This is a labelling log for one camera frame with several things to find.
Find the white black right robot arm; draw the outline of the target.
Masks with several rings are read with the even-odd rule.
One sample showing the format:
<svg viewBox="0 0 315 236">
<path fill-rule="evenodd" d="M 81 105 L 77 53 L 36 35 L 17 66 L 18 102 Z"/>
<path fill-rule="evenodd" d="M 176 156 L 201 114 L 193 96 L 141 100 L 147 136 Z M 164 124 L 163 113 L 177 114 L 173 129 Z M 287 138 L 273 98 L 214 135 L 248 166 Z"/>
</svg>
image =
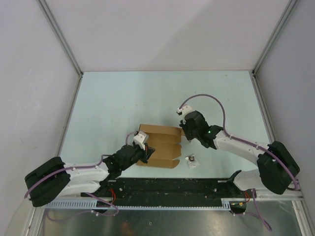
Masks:
<svg viewBox="0 0 315 236">
<path fill-rule="evenodd" d="M 197 139 L 205 148 L 230 152 L 257 166 L 250 171 L 236 171 L 228 179 L 227 192 L 232 197 L 239 197 L 245 190 L 254 188 L 266 188 L 281 195 L 300 172 L 281 142 L 266 144 L 228 136 L 223 127 L 209 125 L 204 116 L 190 106 L 178 109 L 177 114 L 182 116 L 180 127 L 188 141 Z"/>
</svg>

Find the brown cardboard box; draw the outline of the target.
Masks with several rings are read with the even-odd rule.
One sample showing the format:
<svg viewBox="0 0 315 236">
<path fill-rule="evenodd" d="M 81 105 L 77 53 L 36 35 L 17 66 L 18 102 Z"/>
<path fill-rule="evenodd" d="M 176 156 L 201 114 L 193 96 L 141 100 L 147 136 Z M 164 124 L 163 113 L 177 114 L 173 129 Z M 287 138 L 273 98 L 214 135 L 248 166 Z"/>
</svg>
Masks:
<svg viewBox="0 0 315 236">
<path fill-rule="evenodd" d="M 154 148 L 148 163 L 137 162 L 138 166 L 173 169 L 178 166 L 181 156 L 182 129 L 172 126 L 141 124 L 139 130 L 149 138 L 147 144 Z"/>
</svg>

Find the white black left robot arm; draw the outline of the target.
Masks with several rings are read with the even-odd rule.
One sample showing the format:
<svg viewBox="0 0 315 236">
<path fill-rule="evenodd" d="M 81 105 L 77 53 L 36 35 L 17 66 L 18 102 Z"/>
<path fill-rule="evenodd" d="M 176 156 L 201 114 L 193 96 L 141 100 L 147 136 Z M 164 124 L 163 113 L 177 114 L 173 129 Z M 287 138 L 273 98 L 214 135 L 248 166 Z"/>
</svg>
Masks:
<svg viewBox="0 0 315 236">
<path fill-rule="evenodd" d="M 138 161 L 148 163 L 155 149 L 144 145 L 124 145 L 112 155 L 102 155 L 95 164 L 75 165 L 53 157 L 25 176 L 27 192 L 24 197 L 34 207 L 41 207 L 57 197 L 75 194 L 104 196 L 108 182 Z"/>
</svg>

